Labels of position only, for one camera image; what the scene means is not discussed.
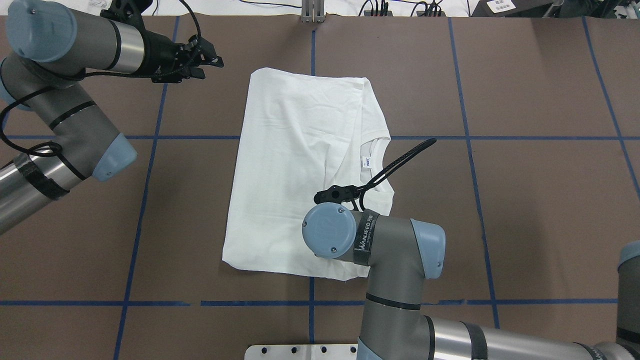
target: folded white t-shirt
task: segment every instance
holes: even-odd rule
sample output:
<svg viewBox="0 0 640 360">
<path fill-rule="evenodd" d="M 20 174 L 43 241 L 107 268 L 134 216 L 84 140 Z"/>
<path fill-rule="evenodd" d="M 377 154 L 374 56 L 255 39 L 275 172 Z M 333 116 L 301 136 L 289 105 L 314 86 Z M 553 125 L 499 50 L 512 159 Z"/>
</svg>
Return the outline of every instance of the folded white t-shirt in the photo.
<svg viewBox="0 0 640 360">
<path fill-rule="evenodd" d="M 363 185 L 382 170 L 390 139 L 368 79 L 256 70 L 222 260 L 241 270 L 366 277 L 366 266 L 315 257 L 302 238 L 302 221 L 316 205 L 317 192 L 331 185 Z M 393 194 L 384 181 L 367 192 L 364 204 L 388 215 Z"/>
</svg>

